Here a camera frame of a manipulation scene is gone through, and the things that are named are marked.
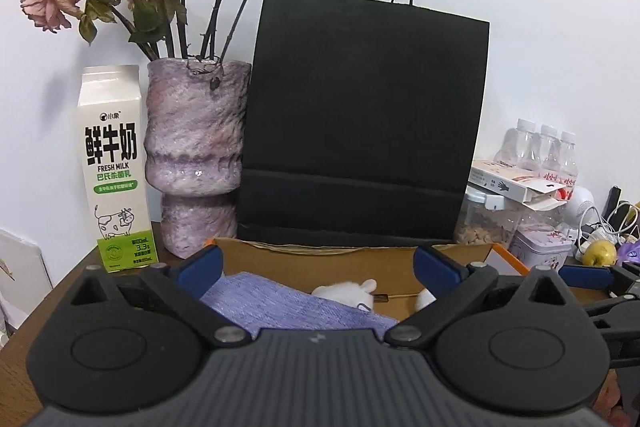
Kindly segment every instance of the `nuts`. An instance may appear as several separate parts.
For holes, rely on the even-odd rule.
[[[457,227],[454,239],[459,245],[488,245],[500,243],[508,247],[511,240],[511,232],[492,223],[489,227],[478,224],[463,225]]]

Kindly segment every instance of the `fresh milk carton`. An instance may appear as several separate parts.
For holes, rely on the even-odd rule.
[[[145,192],[137,66],[85,68],[78,141],[93,229],[109,272],[156,263]]]

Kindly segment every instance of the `cardboard box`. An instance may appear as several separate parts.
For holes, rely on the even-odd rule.
[[[553,198],[556,190],[565,185],[539,178],[531,171],[505,167],[492,161],[474,160],[469,181],[522,203],[531,210],[552,210],[566,203]]]
[[[109,272],[158,262],[146,206],[138,69],[85,68],[78,101],[90,219]]]
[[[228,238],[218,238],[216,243],[224,254],[225,275],[251,272],[305,293],[321,285],[375,279],[378,288],[374,311],[399,321],[415,312],[415,299],[424,288],[414,277],[414,247],[276,247]],[[472,261],[484,261],[493,247],[441,245],[436,248],[466,266]],[[600,291],[572,291],[583,302],[607,298]]]

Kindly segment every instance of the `green label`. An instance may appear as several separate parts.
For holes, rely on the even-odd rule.
[[[104,185],[96,185],[94,192],[96,194],[110,194],[111,192],[124,192],[124,190],[133,190],[138,187],[136,180],[127,182],[105,183]]]
[[[151,230],[98,239],[98,249],[107,272],[139,268],[158,262]]]

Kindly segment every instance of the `vase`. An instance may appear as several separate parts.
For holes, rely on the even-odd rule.
[[[161,58],[148,65],[148,183],[162,192],[164,245],[183,259],[207,239],[236,235],[251,65]]]

